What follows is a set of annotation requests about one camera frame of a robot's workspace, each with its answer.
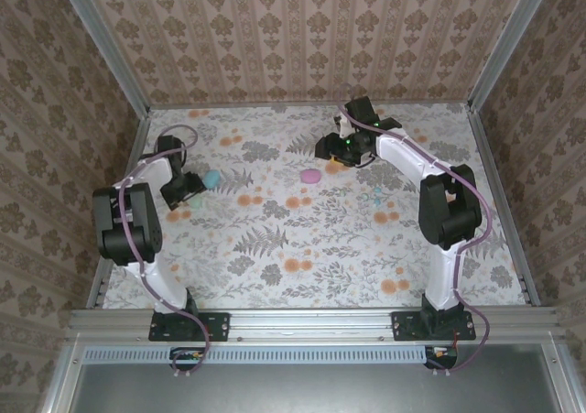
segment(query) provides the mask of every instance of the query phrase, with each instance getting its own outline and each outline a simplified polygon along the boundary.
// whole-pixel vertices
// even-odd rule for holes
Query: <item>black mounting bracket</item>
[[[424,294],[421,306],[421,310],[391,312],[396,342],[476,339],[472,315],[461,303],[448,310],[436,310]]]
[[[227,342],[230,333],[229,312],[198,312],[188,292],[185,311],[197,317],[205,326],[211,342]],[[177,313],[154,312],[148,339],[151,342],[203,342],[203,332],[193,321]]]

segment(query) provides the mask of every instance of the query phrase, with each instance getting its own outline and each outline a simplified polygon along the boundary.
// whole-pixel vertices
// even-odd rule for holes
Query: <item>blue blob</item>
[[[187,204],[190,205],[192,209],[198,210],[203,205],[203,200],[201,199],[201,195],[192,196],[187,200]]]
[[[218,170],[210,170],[203,176],[203,185],[207,190],[212,190],[220,182],[220,172]]]

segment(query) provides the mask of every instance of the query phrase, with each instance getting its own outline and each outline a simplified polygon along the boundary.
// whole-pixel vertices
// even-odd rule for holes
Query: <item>pink toy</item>
[[[301,171],[301,182],[305,184],[317,184],[320,182],[321,172],[316,168],[308,168]]]

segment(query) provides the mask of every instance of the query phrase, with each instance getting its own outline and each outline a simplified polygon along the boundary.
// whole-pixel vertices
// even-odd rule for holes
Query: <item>floral tablecloth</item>
[[[376,106],[423,147],[467,163],[494,206],[462,104]],[[168,125],[186,123],[200,140],[186,170],[222,173],[201,207],[159,208],[162,256],[200,308],[417,306],[429,273],[429,245],[418,229],[415,186],[377,160],[362,169],[313,157],[335,131],[334,106],[167,110],[151,113],[147,148]],[[189,132],[174,131],[189,142]],[[303,184],[299,173],[322,179]],[[466,256],[461,289],[471,303],[523,304],[498,215],[494,231]],[[115,267],[105,308],[152,307],[136,279]]]

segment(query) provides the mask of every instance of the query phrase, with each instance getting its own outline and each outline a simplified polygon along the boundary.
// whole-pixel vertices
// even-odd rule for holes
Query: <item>patterned wallpaper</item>
[[[545,0],[481,111],[543,303],[586,381],[586,0]]]
[[[152,105],[465,100],[517,0],[93,0]]]
[[[97,250],[92,191],[136,117],[68,0],[0,0],[0,411],[34,411]]]

